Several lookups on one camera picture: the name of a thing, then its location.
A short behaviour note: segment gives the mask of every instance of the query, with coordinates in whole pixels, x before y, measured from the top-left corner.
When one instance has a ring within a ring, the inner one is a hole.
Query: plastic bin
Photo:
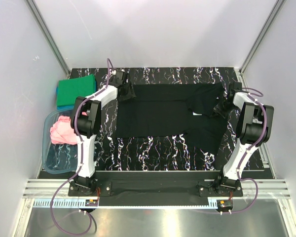
[[[42,165],[51,174],[61,174],[75,171],[77,168],[77,145],[52,144],[50,140],[50,128],[58,120],[58,117],[70,116],[71,109],[62,109],[52,112],[44,123]]]

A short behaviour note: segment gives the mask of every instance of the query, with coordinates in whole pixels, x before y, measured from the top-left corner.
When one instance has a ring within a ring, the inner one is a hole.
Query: pink cloth
[[[50,128],[50,139],[52,144],[77,144],[74,130],[70,127],[70,117],[59,116]]]

